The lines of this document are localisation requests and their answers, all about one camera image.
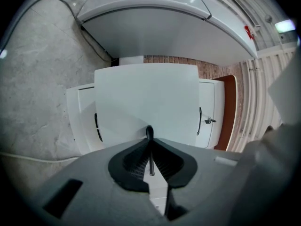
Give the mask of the white desk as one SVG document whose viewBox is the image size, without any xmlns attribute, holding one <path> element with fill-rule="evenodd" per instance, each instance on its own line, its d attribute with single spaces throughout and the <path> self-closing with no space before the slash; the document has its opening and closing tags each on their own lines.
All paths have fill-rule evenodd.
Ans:
<svg viewBox="0 0 301 226">
<path fill-rule="evenodd" d="M 66 92 L 81 154 L 155 137 L 226 150 L 237 113 L 233 75 L 201 79 L 197 65 L 133 63 L 96 70 L 94 82 Z"/>
</svg>

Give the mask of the ceiling light panel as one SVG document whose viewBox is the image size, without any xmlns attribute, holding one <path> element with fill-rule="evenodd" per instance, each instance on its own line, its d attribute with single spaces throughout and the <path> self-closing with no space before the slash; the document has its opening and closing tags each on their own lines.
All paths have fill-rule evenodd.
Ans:
<svg viewBox="0 0 301 226">
<path fill-rule="evenodd" d="M 291 32 L 296 29 L 294 22 L 291 19 L 283 20 L 275 23 L 275 28 L 278 33 Z"/>
</svg>

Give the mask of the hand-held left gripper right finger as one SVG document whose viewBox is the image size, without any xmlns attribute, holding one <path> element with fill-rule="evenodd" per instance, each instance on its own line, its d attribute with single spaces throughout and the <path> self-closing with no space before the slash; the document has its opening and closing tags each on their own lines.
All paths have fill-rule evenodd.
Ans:
<svg viewBox="0 0 301 226">
<path fill-rule="evenodd" d="M 152 210 L 151 226 L 229 226 L 236 194 L 229 183 L 238 153 L 172 141 L 151 142 L 154 162 L 167 183 L 164 215 Z"/>
</svg>

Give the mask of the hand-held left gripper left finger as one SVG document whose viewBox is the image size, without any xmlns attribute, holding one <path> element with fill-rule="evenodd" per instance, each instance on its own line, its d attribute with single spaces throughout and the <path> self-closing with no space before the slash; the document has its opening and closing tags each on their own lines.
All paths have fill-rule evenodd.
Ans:
<svg viewBox="0 0 301 226">
<path fill-rule="evenodd" d="M 148 192 L 128 191 L 109 173 L 110 159 L 146 139 L 85 154 L 46 181 L 28 201 L 47 226 L 159 226 L 166 218 Z"/>
</svg>

